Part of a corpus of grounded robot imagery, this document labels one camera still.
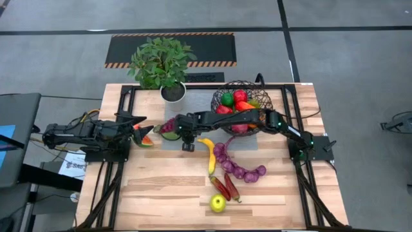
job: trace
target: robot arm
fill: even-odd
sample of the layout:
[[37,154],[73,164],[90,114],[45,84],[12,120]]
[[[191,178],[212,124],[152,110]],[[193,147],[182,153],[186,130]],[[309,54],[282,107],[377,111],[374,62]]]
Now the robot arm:
[[89,152],[116,153],[121,151],[130,138],[141,144],[153,126],[135,130],[133,125],[146,120],[146,117],[133,117],[125,122],[90,120],[74,126],[49,124],[42,140],[49,149],[64,143],[86,145],[80,149]]
[[[265,121],[260,120],[261,111]],[[313,149],[313,135],[307,131],[299,132],[288,125],[283,116],[275,110],[251,109],[235,114],[219,114],[211,111],[177,115],[175,132],[182,137],[182,150],[194,151],[194,138],[202,132],[217,130],[220,127],[236,124],[255,124],[261,131],[270,134],[280,133],[296,142],[297,147],[304,151]]]

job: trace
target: orange bell pepper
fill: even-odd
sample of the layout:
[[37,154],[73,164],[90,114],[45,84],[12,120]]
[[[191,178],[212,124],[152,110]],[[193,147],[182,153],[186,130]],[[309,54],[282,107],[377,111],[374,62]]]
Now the orange bell pepper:
[[[235,105],[236,110],[238,111],[243,111],[243,110],[249,110],[249,109],[255,109],[256,107],[254,107],[253,105],[247,103],[247,102],[237,102]],[[254,129],[257,128],[257,126],[255,124],[248,124],[248,127]]]

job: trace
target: wire basket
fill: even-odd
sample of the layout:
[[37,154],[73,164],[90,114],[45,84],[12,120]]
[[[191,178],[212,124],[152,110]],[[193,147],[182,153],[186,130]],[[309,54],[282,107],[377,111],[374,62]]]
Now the wire basket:
[[[248,81],[232,81],[232,82],[229,82],[223,85],[221,88],[219,88],[218,91],[213,93],[213,98],[211,102],[211,111],[213,113],[216,113],[216,109],[221,104],[221,96],[223,94],[225,93],[233,94],[236,90],[245,91],[247,94],[248,100],[250,99],[257,100],[257,102],[260,104],[261,109],[273,110],[272,100],[270,100],[268,93],[265,90],[263,90],[261,86],[258,86]],[[263,111],[260,112],[260,119],[263,122],[266,119],[266,115]],[[234,135],[234,136],[238,136],[238,137],[254,135],[260,131],[259,128],[254,128],[254,129],[249,128],[246,133],[236,133],[236,132],[233,132],[230,127],[222,127],[222,129],[226,131],[227,133]]]

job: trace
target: watermelon slice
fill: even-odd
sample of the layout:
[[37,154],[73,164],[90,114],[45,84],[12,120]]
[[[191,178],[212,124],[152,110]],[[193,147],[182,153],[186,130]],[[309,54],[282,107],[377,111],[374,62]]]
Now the watermelon slice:
[[[135,130],[139,129],[139,125],[136,124],[133,126],[133,128]],[[149,148],[151,146],[153,146],[153,142],[152,140],[150,140],[150,138],[146,135],[143,139],[142,139],[142,143],[141,144],[137,144],[137,146],[141,147],[141,148]]]

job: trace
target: gray floor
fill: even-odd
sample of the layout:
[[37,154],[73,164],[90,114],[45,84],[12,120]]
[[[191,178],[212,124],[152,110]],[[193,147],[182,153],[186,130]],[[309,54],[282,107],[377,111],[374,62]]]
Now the gray floor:
[[[408,0],[284,0],[289,26],[412,25]],[[0,31],[281,26],[276,1],[11,0]],[[282,32],[236,33],[238,66],[191,68],[225,72],[227,81],[291,82]],[[412,31],[293,32],[302,82],[314,82],[331,139],[338,179],[354,227],[411,231],[411,139],[379,123],[411,110]],[[109,82],[131,82],[127,70],[104,69],[111,35],[0,37],[0,94],[101,98]],[[65,124],[100,101],[42,98],[36,124]],[[30,145],[25,162],[53,155]],[[45,215],[35,231],[68,229],[73,213]]]

